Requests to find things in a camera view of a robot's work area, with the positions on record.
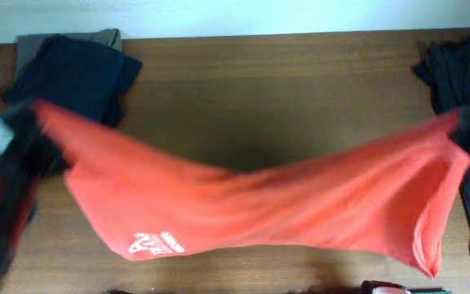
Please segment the red soccer t-shirt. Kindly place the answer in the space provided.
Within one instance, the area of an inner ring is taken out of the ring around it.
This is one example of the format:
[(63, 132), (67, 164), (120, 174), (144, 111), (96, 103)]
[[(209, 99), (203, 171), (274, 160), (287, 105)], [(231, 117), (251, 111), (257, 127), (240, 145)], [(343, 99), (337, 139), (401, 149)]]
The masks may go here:
[(470, 156), (450, 111), (324, 158), (235, 172), (177, 158), (42, 102), (42, 131), (94, 231), (130, 261), (226, 247), (302, 245), (374, 252), (435, 277)]

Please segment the grey garment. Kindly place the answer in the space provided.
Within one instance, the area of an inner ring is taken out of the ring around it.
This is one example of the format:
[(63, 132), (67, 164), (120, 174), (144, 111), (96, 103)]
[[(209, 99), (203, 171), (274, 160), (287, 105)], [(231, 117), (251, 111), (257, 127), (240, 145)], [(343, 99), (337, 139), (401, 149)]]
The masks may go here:
[[(16, 73), (18, 77), (24, 67), (35, 58), (42, 43), (53, 33), (20, 35), (16, 38)], [(122, 51), (122, 36), (119, 29), (103, 29), (92, 33), (62, 33), (62, 36), (77, 40), (97, 42)]]

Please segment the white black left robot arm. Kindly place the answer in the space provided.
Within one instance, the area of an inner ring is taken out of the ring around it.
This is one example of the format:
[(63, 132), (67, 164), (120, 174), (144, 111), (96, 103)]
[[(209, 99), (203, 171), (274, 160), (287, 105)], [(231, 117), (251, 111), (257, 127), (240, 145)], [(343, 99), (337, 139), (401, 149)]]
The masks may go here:
[(31, 104), (0, 116), (0, 283), (36, 212), (40, 180), (68, 166), (57, 146), (42, 134)]

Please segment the navy garment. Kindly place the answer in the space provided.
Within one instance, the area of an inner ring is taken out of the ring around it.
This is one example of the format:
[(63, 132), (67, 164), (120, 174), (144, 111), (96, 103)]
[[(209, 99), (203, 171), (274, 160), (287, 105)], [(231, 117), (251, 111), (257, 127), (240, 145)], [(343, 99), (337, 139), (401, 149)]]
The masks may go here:
[(42, 98), (98, 123), (123, 119), (126, 94), (142, 62), (116, 49), (61, 35), (47, 38), (2, 99), (8, 104)]

